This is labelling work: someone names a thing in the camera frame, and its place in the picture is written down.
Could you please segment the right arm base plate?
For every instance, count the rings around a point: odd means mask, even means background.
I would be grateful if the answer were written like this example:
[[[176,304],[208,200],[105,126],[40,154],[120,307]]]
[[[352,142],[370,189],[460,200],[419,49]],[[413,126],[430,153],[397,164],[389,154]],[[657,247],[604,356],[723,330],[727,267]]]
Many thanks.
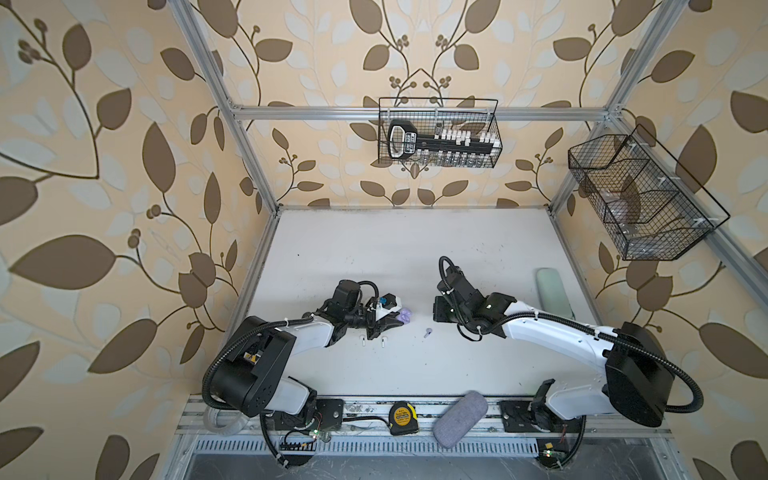
[[[499,404],[506,433],[579,433],[582,418],[563,420],[544,404],[532,400],[504,400]]]

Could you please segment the purple earbud charging case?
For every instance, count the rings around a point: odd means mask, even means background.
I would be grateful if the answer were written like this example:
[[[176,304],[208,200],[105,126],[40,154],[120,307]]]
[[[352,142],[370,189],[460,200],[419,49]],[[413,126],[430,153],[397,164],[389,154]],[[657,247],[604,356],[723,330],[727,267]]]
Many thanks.
[[[409,324],[411,322],[411,315],[412,312],[409,309],[403,308],[398,312],[397,320],[403,324]]]

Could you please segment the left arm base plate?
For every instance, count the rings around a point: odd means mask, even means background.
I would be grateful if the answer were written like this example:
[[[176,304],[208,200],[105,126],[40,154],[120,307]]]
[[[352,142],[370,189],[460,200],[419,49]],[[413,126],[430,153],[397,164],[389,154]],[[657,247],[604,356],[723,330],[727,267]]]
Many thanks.
[[[266,415],[266,426],[277,431],[339,430],[345,402],[341,398],[311,399],[298,414],[274,412]]]

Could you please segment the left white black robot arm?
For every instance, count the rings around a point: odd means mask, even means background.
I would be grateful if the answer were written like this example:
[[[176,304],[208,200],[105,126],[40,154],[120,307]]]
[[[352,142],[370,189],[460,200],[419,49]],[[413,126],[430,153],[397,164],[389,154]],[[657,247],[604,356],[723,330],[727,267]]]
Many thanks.
[[[412,313],[392,293],[368,280],[341,280],[331,298],[298,319],[245,318],[202,379],[207,407],[247,418],[280,413],[308,422],[317,417],[314,389],[285,374],[289,360],[335,345],[352,330],[373,341],[408,324]]]

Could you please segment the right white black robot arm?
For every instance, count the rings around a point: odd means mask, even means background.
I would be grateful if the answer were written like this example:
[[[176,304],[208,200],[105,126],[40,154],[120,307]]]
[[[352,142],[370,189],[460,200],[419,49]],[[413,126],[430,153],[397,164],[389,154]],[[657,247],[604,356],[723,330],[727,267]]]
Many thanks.
[[[669,361],[656,337],[626,322],[595,326],[537,309],[511,295],[482,294],[447,256],[438,260],[437,322],[456,325],[470,342],[495,335],[525,341],[589,367],[584,380],[544,380],[525,418],[553,432],[574,419],[620,414],[645,427],[658,427],[668,413],[692,414],[704,405],[698,383]]]

